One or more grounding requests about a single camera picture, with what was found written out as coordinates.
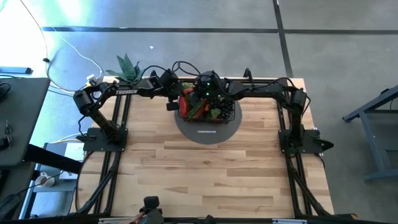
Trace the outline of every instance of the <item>black wire basket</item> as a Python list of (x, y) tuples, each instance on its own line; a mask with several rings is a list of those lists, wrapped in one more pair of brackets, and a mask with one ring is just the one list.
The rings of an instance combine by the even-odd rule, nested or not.
[(199, 118), (194, 118), (194, 117), (188, 117), (188, 116), (182, 116), (181, 111), (180, 111), (180, 99), (178, 99), (178, 116), (182, 118), (185, 122), (207, 122), (207, 123), (221, 123), (221, 124), (228, 124), (230, 121), (233, 121), (235, 119), (235, 107), (236, 102), (234, 101), (233, 107), (231, 110), (231, 114), (227, 119), (222, 119), (222, 118), (207, 118), (206, 116), (201, 116)]

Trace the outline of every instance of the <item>concrete floor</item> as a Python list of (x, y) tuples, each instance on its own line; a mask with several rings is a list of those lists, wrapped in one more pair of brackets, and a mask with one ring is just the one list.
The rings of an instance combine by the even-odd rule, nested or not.
[[(272, 0), (32, 0), (25, 1), (41, 26), (277, 28)], [(395, 0), (279, 0), (286, 29), (398, 29)], [(19, 1), (0, 12), (4, 41), (3, 65), (29, 66), (32, 76), (44, 76), (41, 34)], [(63, 87), (78, 89), (98, 69), (80, 58), (59, 37), (104, 69), (119, 70), (116, 55), (128, 53), (150, 64), (171, 66), (176, 60), (194, 63), (201, 71), (240, 77), (250, 67), (256, 77), (285, 76), (278, 34), (46, 32), (50, 75)], [(356, 213), (361, 219), (398, 220), (398, 179), (364, 182), (376, 170), (361, 123), (346, 124), (344, 114), (397, 85), (396, 35), (286, 35), (295, 78), (304, 78), (311, 110), (322, 138), (335, 143), (325, 153), (326, 176), (336, 213)], [(398, 101), (393, 105), (398, 108)], [(77, 112), (71, 98), (48, 93), (32, 142), (56, 141), (77, 132)], [(83, 129), (90, 125), (85, 121)], [(54, 200), (54, 210), (43, 201)], [(34, 213), (66, 212), (65, 195), (38, 196)]]

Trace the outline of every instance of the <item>basket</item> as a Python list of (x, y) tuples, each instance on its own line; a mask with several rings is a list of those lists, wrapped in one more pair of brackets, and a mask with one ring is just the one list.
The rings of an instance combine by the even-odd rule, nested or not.
[(180, 107), (178, 107), (178, 117), (182, 118), (185, 122), (206, 122), (206, 123), (221, 123), (221, 124), (228, 124), (230, 121), (233, 121), (235, 119), (235, 104), (233, 104), (232, 112), (229, 116), (228, 119), (208, 119), (208, 118), (192, 118), (192, 117), (187, 117), (187, 116), (182, 116)]

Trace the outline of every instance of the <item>green vegetable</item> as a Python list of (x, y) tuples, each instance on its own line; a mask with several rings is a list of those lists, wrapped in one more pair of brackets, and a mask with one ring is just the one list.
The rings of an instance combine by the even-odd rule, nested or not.
[(198, 103), (196, 103), (195, 106), (193, 106), (193, 108), (188, 112), (187, 117), (189, 118), (195, 115), (198, 112), (198, 110), (200, 110), (200, 108), (203, 106), (203, 104), (204, 104), (203, 99), (200, 99)]
[(184, 88), (184, 90), (192, 88), (192, 85), (189, 83), (182, 83), (182, 87)]
[(189, 94), (185, 95), (185, 99), (187, 99), (187, 104), (192, 106), (192, 99), (191, 99), (191, 96)]
[(134, 66), (130, 61), (129, 56), (127, 56), (127, 54), (124, 55), (124, 59), (119, 56), (117, 56), (117, 58), (122, 72), (121, 73), (115, 72), (113, 70), (107, 70), (107, 72), (111, 75), (116, 75), (117, 77), (121, 78), (126, 82), (138, 81), (142, 76), (142, 72), (138, 67), (139, 62), (137, 62), (136, 66)]
[(218, 108), (211, 109), (210, 113), (211, 113), (211, 118), (216, 119), (221, 114), (221, 110)]

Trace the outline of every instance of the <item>gray metal table leg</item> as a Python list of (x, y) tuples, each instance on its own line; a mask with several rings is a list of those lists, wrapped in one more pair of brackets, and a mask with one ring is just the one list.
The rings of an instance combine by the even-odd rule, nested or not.
[(350, 122), (355, 118), (359, 118), (359, 114), (362, 112), (366, 112), (367, 110), (375, 110), (380, 106), (386, 104), (387, 102), (395, 99), (398, 97), (398, 85), (385, 91), (384, 93), (380, 94), (375, 99), (369, 101), (365, 105), (361, 106), (360, 108), (354, 110), (353, 112), (349, 113), (346, 116), (343, 116), (343, 120), (345, 122)]
[(376, 162), (377, 168), (379, 169), (379, 171), (388, 169), (388, 167), (390, 166), (390, 160), (388, 158), (387, 152), (385, 150), (379, 150), (377, 146), (376, 136), (373, 135), (371, 131), (366, 114), (362, 112), (359, 114), (359, 116), (361, 117), (363, 129), (365, 130), (366, 137), (371, 146), (372, 155)]
[(372, 174), (364, 175), (365, 180), (374, 180), (387, 177), (398, 177), (398, 169), (384, 170), (381, 172), (375, 172)]

